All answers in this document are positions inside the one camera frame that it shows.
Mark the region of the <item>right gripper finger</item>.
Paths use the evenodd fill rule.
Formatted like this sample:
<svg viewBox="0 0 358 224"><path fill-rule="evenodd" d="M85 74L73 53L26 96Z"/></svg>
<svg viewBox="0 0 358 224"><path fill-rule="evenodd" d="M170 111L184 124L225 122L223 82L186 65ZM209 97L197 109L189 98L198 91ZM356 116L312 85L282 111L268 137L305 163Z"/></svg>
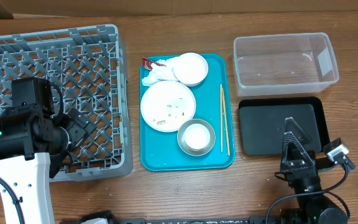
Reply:
<svg viewBox="0 0 358 224"><path fill-rule="evenodd" d="M282 144L282 163L301 161L305 158L305 149L292 132L285 132Z"/></svg>
<svg viewBox="0 0 358 224"><path fill-rule="evenodd" d="M304 131L293 117L285 118L285 132L283 141L296 139L300 144L309 144L312 138Z"/></svg>

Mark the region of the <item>white cup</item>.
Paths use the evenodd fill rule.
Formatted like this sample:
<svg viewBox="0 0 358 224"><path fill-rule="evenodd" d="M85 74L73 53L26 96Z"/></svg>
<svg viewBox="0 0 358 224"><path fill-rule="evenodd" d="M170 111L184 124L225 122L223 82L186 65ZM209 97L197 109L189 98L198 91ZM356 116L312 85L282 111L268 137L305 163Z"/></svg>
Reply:
<svg viewBox="0 0 358 224"><path fill-rule="evenodd" d="M205 148L210 142L210 133L202 124L188 126L184 133L186 144L194 151Z"/></svg>

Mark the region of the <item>white napkin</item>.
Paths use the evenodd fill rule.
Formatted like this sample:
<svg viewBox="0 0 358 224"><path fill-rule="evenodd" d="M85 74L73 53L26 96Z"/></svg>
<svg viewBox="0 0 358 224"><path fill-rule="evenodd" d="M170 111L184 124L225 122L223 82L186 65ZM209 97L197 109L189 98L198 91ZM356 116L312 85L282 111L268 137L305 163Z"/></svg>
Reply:
<svg viewBox="0 0 358 224"><path fill-rule="evenodd" d="M174 66L178 63L178 57L172 57L166 60L160 59L154 62L164 64L165 67L155 67L153 65L153 69L142 79L143 86L151 86L160 81L178 81L173 72Z"/></svg>

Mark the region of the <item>red snack wrapper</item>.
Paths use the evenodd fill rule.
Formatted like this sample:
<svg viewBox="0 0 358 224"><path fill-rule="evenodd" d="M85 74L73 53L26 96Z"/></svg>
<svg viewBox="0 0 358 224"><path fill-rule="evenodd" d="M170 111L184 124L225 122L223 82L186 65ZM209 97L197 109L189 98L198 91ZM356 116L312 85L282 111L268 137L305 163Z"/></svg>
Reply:
<svg viewBox="0 0 358 224"><path fill-rule="evenodd" d="M142 68L151 71L153 69L153 65L156 67L165 67L164 64L154 62L152 60L149 60L148 58L143 57L142 58Z"/></svg>

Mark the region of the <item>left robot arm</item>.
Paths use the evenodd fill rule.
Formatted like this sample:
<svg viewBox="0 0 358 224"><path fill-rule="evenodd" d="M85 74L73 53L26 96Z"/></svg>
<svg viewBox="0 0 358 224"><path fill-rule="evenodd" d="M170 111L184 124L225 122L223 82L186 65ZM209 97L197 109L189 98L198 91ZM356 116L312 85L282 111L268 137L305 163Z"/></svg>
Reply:
<svg viewBox="0 0 358 224"><path fill-rule="evenodd" d="M54 223L50 179L96 125L78 110L54 111L43 78L12 82L12 106L0 115L0 194L6 223Z"/></svg>

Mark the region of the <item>clear plastic waste bin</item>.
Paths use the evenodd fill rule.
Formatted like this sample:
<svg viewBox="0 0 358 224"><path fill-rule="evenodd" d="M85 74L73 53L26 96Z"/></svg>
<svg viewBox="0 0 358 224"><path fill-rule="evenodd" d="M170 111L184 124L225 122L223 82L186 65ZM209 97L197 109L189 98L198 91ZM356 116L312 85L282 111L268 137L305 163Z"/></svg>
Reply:
<svg viewBox="0 0 358 224"><path fill-rule="evenodd" d="M339 81L323 32L237 37L233 64L240 97L319 93Z"/></svg>

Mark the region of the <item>grey plastic dishwasher rack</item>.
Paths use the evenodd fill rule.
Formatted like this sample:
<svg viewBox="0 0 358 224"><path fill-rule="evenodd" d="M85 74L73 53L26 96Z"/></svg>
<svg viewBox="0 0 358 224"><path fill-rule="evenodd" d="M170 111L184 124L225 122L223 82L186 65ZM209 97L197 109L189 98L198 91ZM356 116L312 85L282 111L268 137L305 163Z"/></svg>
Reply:
<svg viewBox="0 0 358 224"><path fill-rule="evenodd" d="M28 77L56 83L55 107L76 109L96 125L65 159L55 181L120 177L132 171L126 50L116 26L0 35L0 115L12 105L12 81Z"/></svg>

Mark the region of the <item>right wooden chopstick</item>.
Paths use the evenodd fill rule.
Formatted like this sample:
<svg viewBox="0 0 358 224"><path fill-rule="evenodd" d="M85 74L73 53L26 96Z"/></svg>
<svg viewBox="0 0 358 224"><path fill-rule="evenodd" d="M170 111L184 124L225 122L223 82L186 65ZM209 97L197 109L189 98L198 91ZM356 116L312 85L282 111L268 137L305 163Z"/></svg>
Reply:
<svg viewBox="0 0 358 224"><path fill-rule="evenodd" d="M227 155L230 156L230 144L229 144L229 135L228 135L228 123L227 123L227 113L226 113L226 102L225 102L225 96L224 96L224 89L221 87L221 95L222 95L222 104L223 104L223 118L224 118L224 127L226 131L226 144L227 144Z"/></svg>

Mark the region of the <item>wooden chopstick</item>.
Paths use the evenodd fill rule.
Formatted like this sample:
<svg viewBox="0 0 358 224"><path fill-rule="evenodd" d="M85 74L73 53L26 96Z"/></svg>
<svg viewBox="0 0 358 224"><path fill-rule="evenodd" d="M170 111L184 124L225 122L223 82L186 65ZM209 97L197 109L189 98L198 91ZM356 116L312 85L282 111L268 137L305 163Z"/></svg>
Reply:
<svg viewBox="0 0 358 224"><path fill-rule="evenodd" d="M220 117L220 142L221 152L223 152L223 97L222 97L222 84L219 85L219 117Z"/></svg>
<svg viewBox="0 0 358 224"><path fill-rule="evenodd" d="M227 155L230 156L230 144L229 144L229 135L228 135L228 123L227 123L227 113L226 113L226 102L225 102L225 96L224 96L224 89L221 87L221 95L222 95L222 104L223 104L223 118L224 118L224 127L226 131L226 144L227 144Z"/></svg>

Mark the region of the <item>left wooden chopstick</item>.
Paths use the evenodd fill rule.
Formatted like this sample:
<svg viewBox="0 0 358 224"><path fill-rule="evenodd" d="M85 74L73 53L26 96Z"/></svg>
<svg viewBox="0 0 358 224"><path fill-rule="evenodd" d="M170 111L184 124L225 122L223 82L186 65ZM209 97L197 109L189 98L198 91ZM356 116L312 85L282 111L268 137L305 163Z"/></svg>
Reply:
<svg viewBox="0 0 358 224"><path fill-rule="evenodd" d="M223 152L223 97L222 97L222 84L219 85L219 117L220 117L220 142L221 152Z"/></svg>

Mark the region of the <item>stainless steel bowl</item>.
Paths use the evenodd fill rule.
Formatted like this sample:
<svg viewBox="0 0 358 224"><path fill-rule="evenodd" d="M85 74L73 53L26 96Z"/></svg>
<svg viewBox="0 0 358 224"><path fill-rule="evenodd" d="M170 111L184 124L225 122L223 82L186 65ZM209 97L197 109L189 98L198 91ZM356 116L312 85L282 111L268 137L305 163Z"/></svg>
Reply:
<svg viewBox="0 0 358 224"><path fill-rule="evenodd" d="M207 127L207 129L210 133L211 138L210 138L209 144L205 148L203 148L199 151L192 150L185 142L185 137L184 137L185 130L188 126L190 126L192 124L202 124L205 127ZM213 127L208 122L206 122L202 119L191 119L189 121L186 121L180 127L180 129L178 130L178 133L177 133L177 141L178 141L178 145L179 145L180 149L190 156L203 156L203 155L207 154L210 150L212 150L215 140L216 140L216 135L215 135Z"/></svg>

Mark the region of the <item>small pink-white bowl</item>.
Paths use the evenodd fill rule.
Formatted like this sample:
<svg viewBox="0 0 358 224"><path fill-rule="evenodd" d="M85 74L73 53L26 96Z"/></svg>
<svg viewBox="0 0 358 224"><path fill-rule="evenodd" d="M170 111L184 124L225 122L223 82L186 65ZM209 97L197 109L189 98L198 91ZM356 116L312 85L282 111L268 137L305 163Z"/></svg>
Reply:
<svg viewBox="0 0 358 224"><path fill-rule="evenodd" d="M208 71L209 67L206 59L193 52L178 56L173 66L174 76L186 86L200 84L206 78Z"/></svg>

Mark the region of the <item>large white dirty plate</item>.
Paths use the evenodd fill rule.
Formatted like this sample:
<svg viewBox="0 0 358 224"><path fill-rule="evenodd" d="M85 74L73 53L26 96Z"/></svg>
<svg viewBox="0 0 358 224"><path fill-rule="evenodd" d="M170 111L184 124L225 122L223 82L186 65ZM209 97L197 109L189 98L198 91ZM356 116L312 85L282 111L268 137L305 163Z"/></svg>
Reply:
<svg viewBox="0 0 358 224"><path fill-rule="evenodd" d="M193 92L184 84L162 81L150 86L140 101L143 120L154 130L170 133L178 131L196 112Z"/></svg>

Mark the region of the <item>teal plastic serving tray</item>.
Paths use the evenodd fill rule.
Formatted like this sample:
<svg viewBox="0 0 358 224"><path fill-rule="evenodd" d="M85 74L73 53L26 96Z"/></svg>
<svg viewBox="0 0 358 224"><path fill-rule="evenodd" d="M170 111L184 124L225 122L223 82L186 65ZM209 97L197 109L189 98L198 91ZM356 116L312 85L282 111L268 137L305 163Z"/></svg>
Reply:
<svg viewBox="0 0 358 224"><path fill-rule="evenodd" d="M142 165L153 172L199 169L224 169L229 167L236 156L233 122L231 116L230 95L228 90L226 64L224 59L213 53L202 54L209 65L209 72L201 84L190 87L195 97L194 119L201 119L211 125L216 139L212 149L201 156L191 156L184 152L178 144L178 131L157 131L149 125L152 118L146 118L145 109L162 112L163 109L155 104L158 99L171 93L164 90L152 98L150 103L143 100L149 92L149 87L140 85L140 112L139 112L139 145L140 161ZM219 87L224 88L227 111L227 129L223 129L224 137L220 140L219 119Z"/></svg>

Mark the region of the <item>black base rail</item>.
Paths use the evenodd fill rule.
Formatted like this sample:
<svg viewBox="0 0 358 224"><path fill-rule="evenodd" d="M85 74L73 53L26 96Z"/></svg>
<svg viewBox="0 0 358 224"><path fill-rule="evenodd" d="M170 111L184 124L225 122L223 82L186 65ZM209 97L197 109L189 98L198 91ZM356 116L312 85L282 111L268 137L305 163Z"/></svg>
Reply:
<svg viewBox="0 0 358 224"><path fill-rule="evenodd" d="M248 218L204 218L204 219L167 219L151 220L144 218L118 218L111 211L106 210L85 215L80 219L64 219L60 223L80 224L95 218L106 218L107 223L118 224L295 224L296 221L286 216L250 216Z"/></svg>

